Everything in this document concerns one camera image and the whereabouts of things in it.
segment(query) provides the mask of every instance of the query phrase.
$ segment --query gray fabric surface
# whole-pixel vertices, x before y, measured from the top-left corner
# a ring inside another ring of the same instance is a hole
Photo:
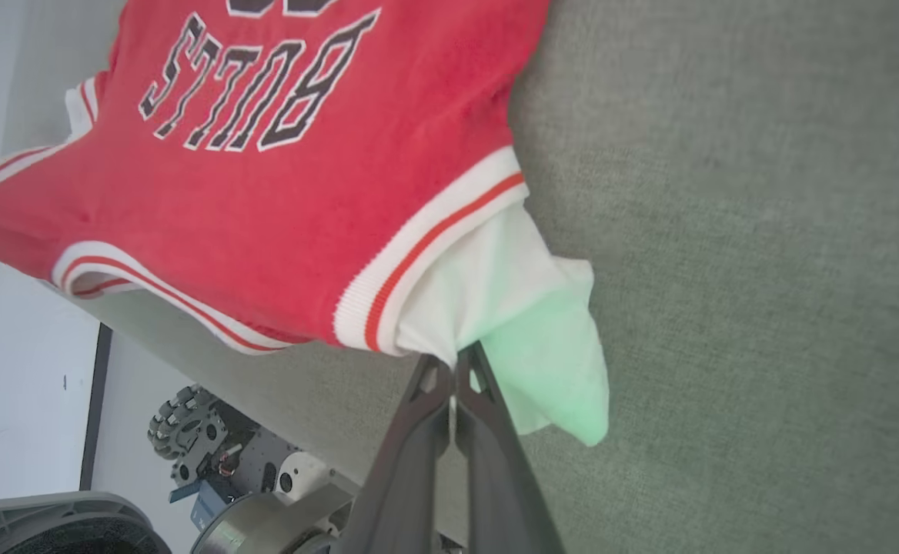
[[[65,135],[118,6],[33,4],[10,149]],[[603,444],[524,439],[569,550],[899,552],[899,1],[555,0],[512,116],[611,367]],[[355,479],[412,367],[245,357],[143,293],[81,305]],[[463,477],[443,463],[455,537]]]

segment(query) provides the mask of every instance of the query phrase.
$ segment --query white cloth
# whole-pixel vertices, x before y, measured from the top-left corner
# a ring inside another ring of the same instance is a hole
[[[517,432],[607,434],[607,364],[588,311],[593,270],[552,256],[516,205],[450,246],[411,291],[396,344],[456,365],[482,341]]]

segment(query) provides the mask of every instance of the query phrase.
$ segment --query red jersey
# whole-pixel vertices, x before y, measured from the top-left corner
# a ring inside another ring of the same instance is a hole
[[[0,165],[0,260],[243,352],[397,353],[440,253],[527,194],[506,105],[547,0],[129,0],[73,136]]]

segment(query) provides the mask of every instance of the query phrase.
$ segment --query black strip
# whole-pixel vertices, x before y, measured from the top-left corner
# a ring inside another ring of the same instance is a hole
[[[97,437],[101,432],[101,407],[104,405],[104,385],[108,381],[108,360],[111,358],[111,337],[114,331],[104,323],[97,334],[94,354],[94,379],[90,383],[90,411],[87,412],[87,439],[83,444],[80,462],[80,490],[89,491],[94,479],[94,456],[97,456]]]

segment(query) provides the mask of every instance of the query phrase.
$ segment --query clothing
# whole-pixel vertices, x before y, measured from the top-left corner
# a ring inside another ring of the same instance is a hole
[[[129,0],[69,140],[0,165],[0,260],[75,297],[148,289],[249,354],[404,354],[416,283],[528,194],[506,104],[546,11]]]

